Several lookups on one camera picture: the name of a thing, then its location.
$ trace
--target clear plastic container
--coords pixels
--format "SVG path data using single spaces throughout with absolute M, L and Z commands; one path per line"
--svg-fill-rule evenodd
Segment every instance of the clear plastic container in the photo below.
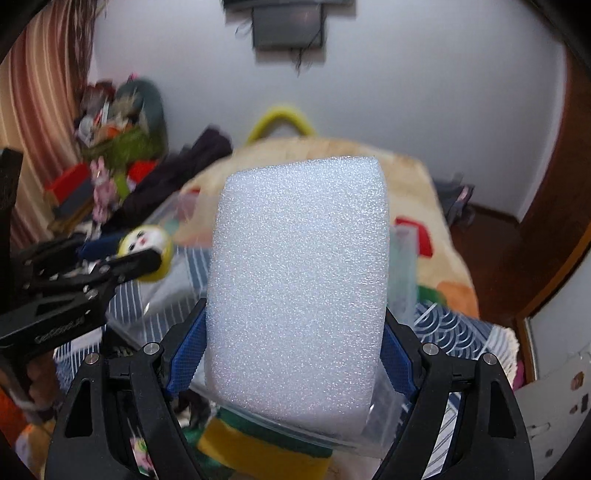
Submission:
M 417 305 L 417 228 L 410 225 L 390 227 L 388 266 L 388 308 L 398 323 L 414 325 Z
M 161 341 L 169 328 L 175 323 L 184 321 L 198 299 L 206 295 L 206 258 L 209 258 L 209 250 L 206 247 L 208 247 L 207 240 L 209 239 L 209 244 L 211 242 L 216 211 L 217 198 L 212 199 L 192 193 L 175 194 L 148 220 L 147 223 L 160 225 L 173 236 L 177 244 L 175 261 L 178 266 L 174 279 L 166 277 L 149 287 L 152 293 L 143 297 L 149 297 L 150 302 L 145 300 L 138 302 L 137 291 L 139 288 L 146 287 L 134 282 L 126 284 L 126 290 L 120 291 L 116 296 L 115 307 L 108 311 L 109 324 L 131 345 L 140 348 L 146 343 Z M 197 258 L 200 261 L 196 267 L 187 267 L 189 271 L 193 268 L 202 272 L 198 275 L 199 282 L 195 281 L 195 276 L 188 280 L 179 280 L 184 278 L 181 264 L 186 258 Z M 414 320 L 417 298 L 416 258 L 416 229 L 406 226 L 392 227 L 388 304 L 401 323 L 410 323 Z M 131 315 L 129 319 L 122 321 L 118 315 L 118 308 L 124 307 L 130 312 L 135 312 L 135 318 Z M 311 432 L 253 414 L 217 398 L 206 387 L 203 361 L 195 373 L 191 388 L 220 406 L 275 432 L 315 445 L 374 458 L 383 458 L 390 449 L 401 430 L 402 418 L 408 411 L 406 398 L 394 390 L 381 362 L 376 372 L 374 392 L 365 428 L 359 436 L 353 438 Z
M 175 192 L 145 223 L 164 228 L 181 247 L 211 248 L 217 202 L 217 196 Z
M 179 315 L 179 318 L 182 321 L 184 317 Z M 126 341 L 138 349 L 149 342 L 160 342 L 166 331 L 172 326 L 170 318 L 165 320 L 165 317 L 161 313 L 145 316 L 141 320 L 127 326 L 113 322 L 112 319 L 110 319 L 109 324 Z M 369 416 L 362 433 L 356 437 L 345 438 L 311 432 L 297 426 L 262 417 L 217 397 L 207 389 L 203 364 L 204 362 L 202 360 L 191 382 L 191 389 L 193 391 L 262 427 L 304 442 L 334 450 L 342 450 L 373 458 L 383 458 L 400 433 L 404 415 L 408 411 L 407 399 L 403 394 L 394 390 L 388 379 L 386 370 L 380 362 L 376 371 Z

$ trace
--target red patch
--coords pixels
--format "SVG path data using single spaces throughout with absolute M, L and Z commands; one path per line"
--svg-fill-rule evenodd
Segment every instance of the red patch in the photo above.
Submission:
M 433 244 L 431 243 L 431 237 L 429 231 L 422 223 L 412 220 L 406 217 L 396 217 L 394 220 L 396 225 L 410 225 L 417 228 L 418 235 L 418 254 L 421 257 L 431 258 L 433 256 Z

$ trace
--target plastic storage box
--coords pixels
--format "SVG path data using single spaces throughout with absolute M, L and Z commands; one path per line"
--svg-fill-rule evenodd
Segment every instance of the plastic storage box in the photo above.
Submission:
M 200 205 L 213 201 L 211 198 L 199 197 L 196 194 L 175 194 L 146 223 L 160 225 L 173 238 L 178 237 L 181 227 L 199 217 Z M 213 229 L 212 224 L 207 225 L 203 231 L 209 229 Z M 109 325 L 137 348 L 149 342 L 161 341 L 168 329 L 175 323 L 182 322 L 198 299 L 206 295 L 209 269 L 207 240 L 196 235 L 189 245 L 177 244 L 171 273 L 160 282 L 140 285 L 133 281 L 122 286 L 109 306 Z M 416 303 L 416 242 L 416 231 L 412 228 L 391 228 L 388 303 L 394 309 L 391 310 L 392 313 L 395 316 L 395 312 L 400 315 L 402 323 L 412 322 L 411 315 Z M 203 361 L 195 373 L 191 388 L 210 401 L 276 432 L 331 449 L 375 458 L 381 458 L 387 453 L 408 411 L 406 398 L 393 389 L 381 363 L 376 373 L 365 428 L 355 438 L 311 432 L 224 403 L 207 389 Z

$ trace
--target white foam block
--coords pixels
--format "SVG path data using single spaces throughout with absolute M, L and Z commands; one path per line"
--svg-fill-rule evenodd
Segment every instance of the white foam block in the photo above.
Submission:
M 374 158 L 230 176 L 207 291 L 208 389 L 274 420 L 359 434 L 384 329 L 388 224 Z

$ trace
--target beige blanket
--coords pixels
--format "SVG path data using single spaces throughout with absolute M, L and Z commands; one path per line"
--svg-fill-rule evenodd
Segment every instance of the beige blanket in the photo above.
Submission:
M 376 157 L 379 160 L 388 186 L 391 222 L 394 223 L 399 216 L 421 222 L 431 239 L 433 256 L 418 259 L 417 282 L 441 292 L 452 310 L 478 317 L 472 279 L 461 256 L 453 248 L 425 166 L 413 158 L 352 141 L 315 137 L 271 138 L 237 149 L 231 157 L 215 162 L 183 187 L 183 192 L 198 190 L 200 203 L 192 218 L 181 224 L 175 241 L 181 245 L 191 245 L 196 240 L 201 244 L 211 242 L 217 199 L 231 174 L 247 168 L 341 156 Z

